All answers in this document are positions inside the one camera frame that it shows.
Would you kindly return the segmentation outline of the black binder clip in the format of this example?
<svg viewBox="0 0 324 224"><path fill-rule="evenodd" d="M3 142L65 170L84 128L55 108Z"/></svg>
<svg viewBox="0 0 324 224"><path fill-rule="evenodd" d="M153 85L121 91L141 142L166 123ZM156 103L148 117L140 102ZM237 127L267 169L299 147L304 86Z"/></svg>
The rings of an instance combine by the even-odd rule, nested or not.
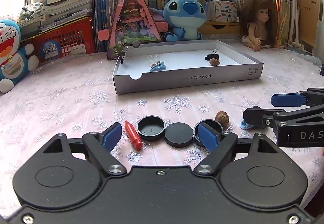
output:
<svg viewBox="0 0 324 224"><path fill-rule="evenodd" d="M205 56L205 60L210 61L211 59L217 59L217 60L219 60L219 54L218 54L218 50L217 49L213 50L212 53L207 54Z"/></svg>

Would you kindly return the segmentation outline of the brown nut in tray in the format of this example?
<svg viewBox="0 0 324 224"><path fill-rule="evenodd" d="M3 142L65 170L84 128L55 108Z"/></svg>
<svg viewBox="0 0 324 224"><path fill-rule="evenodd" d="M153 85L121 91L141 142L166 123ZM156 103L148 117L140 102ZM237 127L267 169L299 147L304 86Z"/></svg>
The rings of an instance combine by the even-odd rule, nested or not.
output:
<svg viewBox="0 0 324 224"><path fill-rule="evenodd" d="M212 58L209 60L209 63L211 66L218 66L220 64L220 61L217 58Z"/></svg>

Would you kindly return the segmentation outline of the black round cap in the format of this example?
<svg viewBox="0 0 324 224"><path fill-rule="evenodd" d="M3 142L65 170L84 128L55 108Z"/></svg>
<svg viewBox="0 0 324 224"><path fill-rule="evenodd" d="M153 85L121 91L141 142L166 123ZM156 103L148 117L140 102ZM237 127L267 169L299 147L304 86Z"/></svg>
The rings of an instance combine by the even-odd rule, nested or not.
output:
<svg viewBox="0 0 324 224"><path fill-rule="evenodd" d="M142 140L154 142L164 137L165 127L165 121L162 118L149 115L138 122L137 131Z"/></svg>
<svg viewBox="0 0 324 224"><path fill-rule="evenodd" d="M219 145L224 138L221 134L223 126L216 120L205 119L199 122L194 128L194 141L197 145L211 151Z"/></svg>

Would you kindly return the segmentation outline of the black round lid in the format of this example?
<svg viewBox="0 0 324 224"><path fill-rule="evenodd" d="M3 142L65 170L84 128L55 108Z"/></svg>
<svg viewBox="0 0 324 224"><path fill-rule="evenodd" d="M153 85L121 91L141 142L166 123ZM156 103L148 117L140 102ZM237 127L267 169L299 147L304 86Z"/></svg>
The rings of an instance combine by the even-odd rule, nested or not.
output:
<svg viewBox="0 0 324 224"><path fill-rule="evenodd" d="M165 141L174 148L189 146L193 141L193 129L185 123L173 123L165 129Z"/></svg>

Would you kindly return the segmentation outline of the blue upright thin books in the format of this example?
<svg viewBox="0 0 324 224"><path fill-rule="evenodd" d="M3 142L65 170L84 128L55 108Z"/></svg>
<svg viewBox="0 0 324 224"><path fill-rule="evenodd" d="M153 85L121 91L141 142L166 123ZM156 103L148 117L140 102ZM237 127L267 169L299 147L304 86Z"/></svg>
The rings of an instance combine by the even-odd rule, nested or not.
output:
<svg viewBox="0 0 324 224"><path fill-rule="evenodd" d="M109 0L94 0L93 1L93 14L94 14L94 29L96 36L96 51L106 52L108 41L100 41L98 34L100 30L110 28L110 10Z"/></svg>

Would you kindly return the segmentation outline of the white patterned cardboard box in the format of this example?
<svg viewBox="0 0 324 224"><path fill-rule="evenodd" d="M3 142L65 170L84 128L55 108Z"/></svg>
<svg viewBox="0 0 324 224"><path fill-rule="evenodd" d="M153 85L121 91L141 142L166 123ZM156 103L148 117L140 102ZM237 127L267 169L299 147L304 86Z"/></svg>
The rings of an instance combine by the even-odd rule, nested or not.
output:
<svg viewBox="0 0 324 224"><path fill-rule="evenodd" d="M209 1L210 19L214 22L237 22L237 4L230 1Z"/></svg>

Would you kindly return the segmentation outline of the blue clip in tray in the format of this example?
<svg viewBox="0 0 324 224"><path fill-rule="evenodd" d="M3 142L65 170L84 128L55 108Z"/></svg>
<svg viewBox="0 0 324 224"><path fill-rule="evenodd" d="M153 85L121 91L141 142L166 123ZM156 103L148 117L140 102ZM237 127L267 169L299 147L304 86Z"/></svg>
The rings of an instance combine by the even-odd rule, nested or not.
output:
<svg viewBox="0 0 324 224"><path fill-rule="evenodd" d="M156 63L153 63L150 67L150 72L154 72L154 71L161 71L161 70L165 70L166 66L164 62L161 61L157 61Z"/></svg>

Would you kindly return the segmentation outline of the brown haired doll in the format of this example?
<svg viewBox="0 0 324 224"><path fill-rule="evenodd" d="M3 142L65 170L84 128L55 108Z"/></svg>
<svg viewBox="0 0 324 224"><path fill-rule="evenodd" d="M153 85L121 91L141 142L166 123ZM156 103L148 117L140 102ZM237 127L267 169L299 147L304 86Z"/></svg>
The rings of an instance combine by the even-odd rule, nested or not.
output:
<svg viewBox="0 0 324 224"><path fill-rule="evenodd" d="M270 0L246 0L239 23L242 43L253 51L277 47L277 11Z"/></svg>

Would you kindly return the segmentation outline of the brown hazelnut on table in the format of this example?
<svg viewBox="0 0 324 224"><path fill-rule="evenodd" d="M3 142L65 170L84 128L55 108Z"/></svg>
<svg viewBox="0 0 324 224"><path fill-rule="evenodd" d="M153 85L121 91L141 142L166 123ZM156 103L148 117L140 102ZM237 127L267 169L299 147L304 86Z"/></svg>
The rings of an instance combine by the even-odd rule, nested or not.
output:
<svg viewBox="0 0 324 224"><path fill-rule="evenodd" d="M219 111L217 112L216 116L215 116L215 120L217 122L219 122L223 128L225 129L229 122L230 122L230 118L229 118L229 115L225 112L225 111Z"/></svg>

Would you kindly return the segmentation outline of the Doraemon plush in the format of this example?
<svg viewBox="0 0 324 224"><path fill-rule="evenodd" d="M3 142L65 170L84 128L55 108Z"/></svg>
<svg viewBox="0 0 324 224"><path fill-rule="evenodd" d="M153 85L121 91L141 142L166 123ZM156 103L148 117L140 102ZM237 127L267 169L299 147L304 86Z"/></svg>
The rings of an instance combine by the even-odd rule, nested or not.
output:
<svg viewBox="0 0 324 224"><path fill-rule="evenodd" d="M26 74L34 71L39 59L33 54L33 44L20 46L21 31L16 22L1 20L1 93L7 93Z"/></svg>

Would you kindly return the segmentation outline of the clear plastic round lid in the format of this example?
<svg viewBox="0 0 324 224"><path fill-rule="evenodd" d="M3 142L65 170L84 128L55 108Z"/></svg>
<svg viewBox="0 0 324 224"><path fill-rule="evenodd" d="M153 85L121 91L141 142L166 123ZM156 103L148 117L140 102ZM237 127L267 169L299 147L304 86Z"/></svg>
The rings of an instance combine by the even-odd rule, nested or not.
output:
<svg viewBox="0 0 324 224"><path fill-rule="evenodd" d="M147 59L148 59L149 64L156 63L157 61L160 60L160 58L159 58L158 55L149 55L149 56L147 57Z"/></svg>

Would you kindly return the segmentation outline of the grey white cardboard tray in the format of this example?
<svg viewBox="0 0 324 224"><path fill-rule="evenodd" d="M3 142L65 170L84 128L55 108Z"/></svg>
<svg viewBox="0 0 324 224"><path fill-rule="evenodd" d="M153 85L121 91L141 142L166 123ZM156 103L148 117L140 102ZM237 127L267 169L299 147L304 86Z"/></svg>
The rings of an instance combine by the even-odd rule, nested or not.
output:
<svg viewBox="0 0 324 224"><path fill-rule="evenodd" d="M211 66L207 54L217 49L220 64ZM166 69L150 72L147 57L158 55ZM123 64L118 58L113 83L118 95L179 87L208 85L260 78L264 64L218 40L178 41L175 43L130 46Z"/></svg>

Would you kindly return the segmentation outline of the blue Stitch plush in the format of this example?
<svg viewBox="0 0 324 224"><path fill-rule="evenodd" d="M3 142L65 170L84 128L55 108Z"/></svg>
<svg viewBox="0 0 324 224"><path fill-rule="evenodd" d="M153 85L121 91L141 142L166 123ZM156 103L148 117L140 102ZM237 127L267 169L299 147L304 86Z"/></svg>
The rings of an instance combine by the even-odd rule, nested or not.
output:
<svg viewBox="0 0 324 224"><path fill-rule="evenodd" d="M165 41L201 40L198 29L207 21L207 8L198 0L169 0L163 10L150 8L167 22Z"/></svg>

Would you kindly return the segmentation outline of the blue toy shoe clip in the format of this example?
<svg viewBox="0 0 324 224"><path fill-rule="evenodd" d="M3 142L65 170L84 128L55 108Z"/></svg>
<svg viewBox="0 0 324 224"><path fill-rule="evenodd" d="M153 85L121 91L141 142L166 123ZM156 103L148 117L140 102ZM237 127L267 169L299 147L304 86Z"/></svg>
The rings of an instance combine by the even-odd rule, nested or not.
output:
<svg viewBox="0 0 324 224"><path fill-rule="evenodd" d="M253 127L254 127L254 125L248 124L244 119L241 120L240 128L242 130L249 130L249 129L252 129Z"/></svg>

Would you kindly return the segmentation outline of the binder clip on tray corner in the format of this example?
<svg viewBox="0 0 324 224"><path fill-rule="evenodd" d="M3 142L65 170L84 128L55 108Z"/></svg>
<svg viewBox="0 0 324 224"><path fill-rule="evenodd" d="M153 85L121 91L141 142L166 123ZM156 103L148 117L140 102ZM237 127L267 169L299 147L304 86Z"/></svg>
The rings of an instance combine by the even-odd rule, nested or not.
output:
<svg viewBox="0 0 324 224"><path fill-rule="evenodd" d="M128 46L124 47L119 53L118 53L118 57L120 60L120 63L123 64L125 56L126 56L126 52L128 50Z"/></svg>

